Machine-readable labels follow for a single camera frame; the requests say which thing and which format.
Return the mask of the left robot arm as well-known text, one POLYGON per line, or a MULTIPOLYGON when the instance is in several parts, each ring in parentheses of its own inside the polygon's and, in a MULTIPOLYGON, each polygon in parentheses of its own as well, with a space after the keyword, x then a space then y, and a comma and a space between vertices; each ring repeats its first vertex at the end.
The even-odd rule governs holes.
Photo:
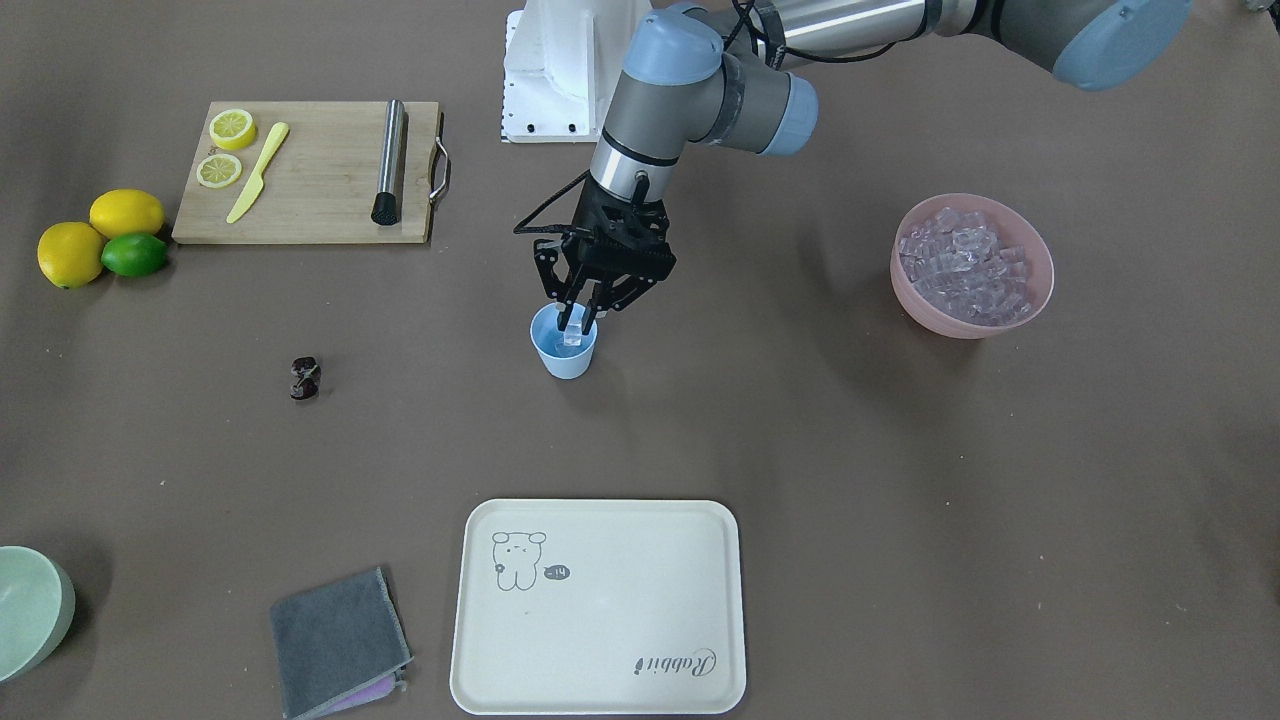
POLYGON ((1139 74, 1174 41, 1189 1, 695 3, 640 19, 590 167, 571 182, 570 222, 536 234, 535 264, 556 327, 590 331, 675 266, 663 196, 685 147, 787 156, 812 137, 819 102, 799 63, 852 64, 928 35, 979 35, 1084 91, 1139 74))

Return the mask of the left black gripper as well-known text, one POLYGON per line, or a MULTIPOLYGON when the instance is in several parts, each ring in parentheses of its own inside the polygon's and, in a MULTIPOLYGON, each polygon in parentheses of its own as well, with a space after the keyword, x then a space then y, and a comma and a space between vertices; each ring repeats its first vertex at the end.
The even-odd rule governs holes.
POLYGON ((598 318, 626 309, 666 281, 676 264, 668 228, 663 201, 636 205, 598 184, 582 187, 571 223, 535 228, 535 234, 553 237, 535 243, 534 261, 547 297, 557 304, 557 331, 567 329, 589 281, 596 283, 585 311, 586 334, 598 318))

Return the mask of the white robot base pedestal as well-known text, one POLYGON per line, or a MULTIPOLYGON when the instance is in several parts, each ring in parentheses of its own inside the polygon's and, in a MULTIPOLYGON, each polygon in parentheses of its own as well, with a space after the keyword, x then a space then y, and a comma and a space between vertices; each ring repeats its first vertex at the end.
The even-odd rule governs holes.
POLYGON ((527 1, 506 20, 500 140, 595 143, 649 1, 527 1))

